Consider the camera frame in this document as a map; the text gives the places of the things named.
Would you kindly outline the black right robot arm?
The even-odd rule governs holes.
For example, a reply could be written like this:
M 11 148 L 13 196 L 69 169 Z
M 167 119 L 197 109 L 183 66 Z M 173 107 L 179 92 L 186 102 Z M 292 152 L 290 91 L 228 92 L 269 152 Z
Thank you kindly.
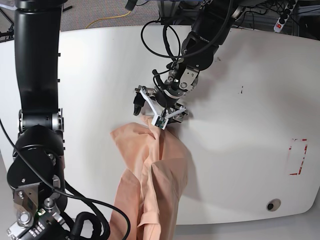
M 17 0 L 14 53 L 21 109 L 6 179 L 16 221 L 12 240 L 67 240 L 63 117 L 58 106 L 59 33 L 64 1 Z

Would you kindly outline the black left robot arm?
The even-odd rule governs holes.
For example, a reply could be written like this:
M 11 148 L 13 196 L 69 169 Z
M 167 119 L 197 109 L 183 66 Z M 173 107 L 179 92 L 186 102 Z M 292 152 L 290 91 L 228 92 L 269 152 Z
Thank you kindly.
M 204 0 L 191 31 L 183 42 L 178 43 L 178 55 L 171 51 L 167 30 L 174 21 L 186 20 L 188 17 L 176 15 L 161 21 L 162 39 L 167 52 L 164 57 L 171 60 L 166 66 L 168 76 L 166 80 L 162 80 L 161 73 L 154 69 L 152 74 L 155 87 L 136 88 L 133 114 L 140 114 L 146 102 L 143 94 L 146 94 L 163 107 L 161 116 L 167 118 L 169 123 L 181 122 L 186 113 L 177 113 L 182 107 L 178 100 L 194 90 L 200 72 L 211 66 L 215 53 L 244 9 L 245 5 L 241 0 Z

